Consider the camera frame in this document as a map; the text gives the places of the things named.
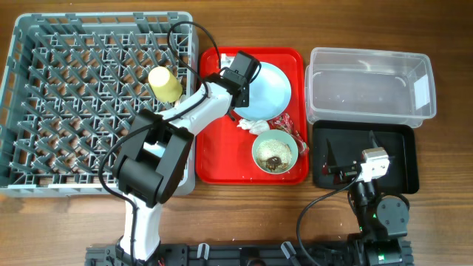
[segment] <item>metal dish rack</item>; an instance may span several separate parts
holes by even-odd
[[[11,197],[105,194],[98,164],[141,109],[159,112],[147,84],[166,66],[194,91],[195,77],[172,55],[172,24],[185,12],[55,13],[18,17],[0,88],[0,193]],[[195,27],[171,34],[179,56],[197,68]],[[111,174],[104,178],[117,190]],[[194,189],[194,146],[175,194]]]

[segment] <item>wooden surface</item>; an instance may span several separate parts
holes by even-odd
[[[438,113],[415,130],[421,189],[411,200],[408,239],[417,265],[473,264],[473,5],[471,1],[1,0],[0,65],[22,13],[189,11],[220,46],[314,47],[425,53]],[[210,42],[200,35],[200,50]],[[302,208],[327,191],[310,178],[291,187],[198,182],[164,207],[165,243],[281,242],[296,238]],[[83,265],[85,248],[123,234],[124,203],[112,197],[0,197],[0,265]],[[305,239],[345,239],[358,229],[340,194],[303,221]]]

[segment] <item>white tissue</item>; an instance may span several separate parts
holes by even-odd
[[[258,120],[258,121],[249,121],[246,119],[240,119],[239,124],[236,127],[240,127],[242,129],[248,130],[250,129],[251,134],[256,134],[259,135],[265,131],[269,130],[269,124],[268,122],[264,120]]]

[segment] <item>bowl of food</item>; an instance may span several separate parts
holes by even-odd
[[[261,133],[253,142],[251,153],[256,165],[270,174],[289,171],[299,155],[296,141],[288,133],[275,129]]]

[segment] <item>yellow object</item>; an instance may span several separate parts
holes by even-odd
[[[162,102],[175,102],[183,93],[183,86],[164,66],[158,66],[149,72],[148,82],[154,96]]]

